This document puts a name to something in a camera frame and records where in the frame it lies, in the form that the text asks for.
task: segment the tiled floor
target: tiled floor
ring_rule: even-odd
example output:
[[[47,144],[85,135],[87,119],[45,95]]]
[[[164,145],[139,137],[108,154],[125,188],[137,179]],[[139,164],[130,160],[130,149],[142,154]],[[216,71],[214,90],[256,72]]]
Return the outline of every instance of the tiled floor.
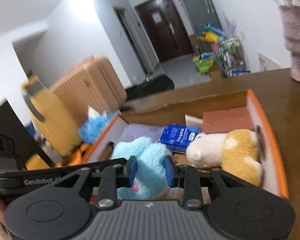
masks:
[[[195,69],[191,56],[175,58],[159,64],[155,74],[166,74],[171,78],[176,88],[211,81],[209,75],[200,75]]]

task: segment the dark brown door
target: dark brown door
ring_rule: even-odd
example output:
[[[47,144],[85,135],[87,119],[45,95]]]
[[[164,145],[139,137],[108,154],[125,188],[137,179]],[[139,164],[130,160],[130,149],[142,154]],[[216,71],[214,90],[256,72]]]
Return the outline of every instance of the dark brown door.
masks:
[[[172,0],[151,0],[136,9],[160,62],[193,53]]]

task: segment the screw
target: screw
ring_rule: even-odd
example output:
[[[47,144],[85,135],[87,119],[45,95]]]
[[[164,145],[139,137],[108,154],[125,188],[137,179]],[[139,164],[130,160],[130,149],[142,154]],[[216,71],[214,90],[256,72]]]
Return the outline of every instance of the screw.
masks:
[[[89,80],[84,80],[84,83],[85,83],[85,85],[88,87],[88,86],[90,86],[90,81]]]
[[[188,207],[199,207],[201,205],[201,201],[199,199],[188,199],[186,201],[186,205]]]
[[[107,208],[107,207],[113,206],[113,204],[114,204],[113,200],[111,200],[109,198],[100,199],[98,201],[98,206],[99,207],[105,207],[105,208]]]

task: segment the brown table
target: brown table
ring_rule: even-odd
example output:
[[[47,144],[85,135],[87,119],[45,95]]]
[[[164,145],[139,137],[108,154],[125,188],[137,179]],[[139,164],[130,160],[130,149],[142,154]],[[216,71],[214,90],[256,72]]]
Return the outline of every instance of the brown table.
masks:
[[[288,179],[290,202],[296,223],[289,240],[300,240],[300,83],[290,78],[289,69],[280,69],[216,80],[167,91],[127,102],[139,110],[206,95],[252,89],[265,110],[282,153]]]

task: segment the light blue plush toy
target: light blue plush toy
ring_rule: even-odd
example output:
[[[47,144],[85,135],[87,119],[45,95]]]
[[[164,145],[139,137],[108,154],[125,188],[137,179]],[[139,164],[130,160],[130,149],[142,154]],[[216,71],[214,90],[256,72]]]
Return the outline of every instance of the light blue plush toy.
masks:
[[[154,143],[151,138],[140,137],[133,142],[121,142],[114,148],[112,159],[137,158],[137,173],[131,188],[119,188],[118,199],[153,200],[168,188],[164,158],[170,151],[164,144]]]

